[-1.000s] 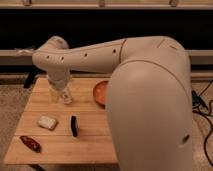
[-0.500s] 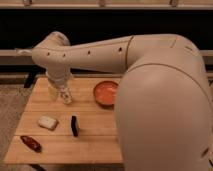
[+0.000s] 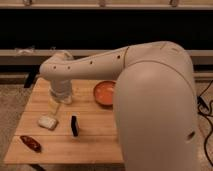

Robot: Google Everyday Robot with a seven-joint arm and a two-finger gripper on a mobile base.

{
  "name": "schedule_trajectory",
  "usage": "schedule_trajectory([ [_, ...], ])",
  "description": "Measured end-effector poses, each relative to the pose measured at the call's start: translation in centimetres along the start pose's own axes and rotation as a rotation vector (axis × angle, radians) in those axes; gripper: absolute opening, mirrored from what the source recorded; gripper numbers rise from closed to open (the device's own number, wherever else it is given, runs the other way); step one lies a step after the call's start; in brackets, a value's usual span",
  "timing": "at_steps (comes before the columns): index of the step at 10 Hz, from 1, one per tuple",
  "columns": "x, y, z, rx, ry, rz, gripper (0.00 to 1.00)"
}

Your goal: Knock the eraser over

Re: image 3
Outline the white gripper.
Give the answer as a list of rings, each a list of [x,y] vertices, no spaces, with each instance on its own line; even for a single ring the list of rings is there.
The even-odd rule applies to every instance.
[[[56,80],[50,82],[50,95],[57,103],[55,105],[54,100],[50,99],[48,102],[49,111],[54,116],[57,116],[61,103],[72,103],[72,84],[70,80]]]

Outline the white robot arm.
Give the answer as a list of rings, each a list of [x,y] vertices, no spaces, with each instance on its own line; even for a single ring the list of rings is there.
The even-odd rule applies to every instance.
[[[126,171],[200,171],[192,60],[170,41],[130,45],[74,60],[56,53],[40,66],[63,100],[73,79],[116,82],[113,93]]]

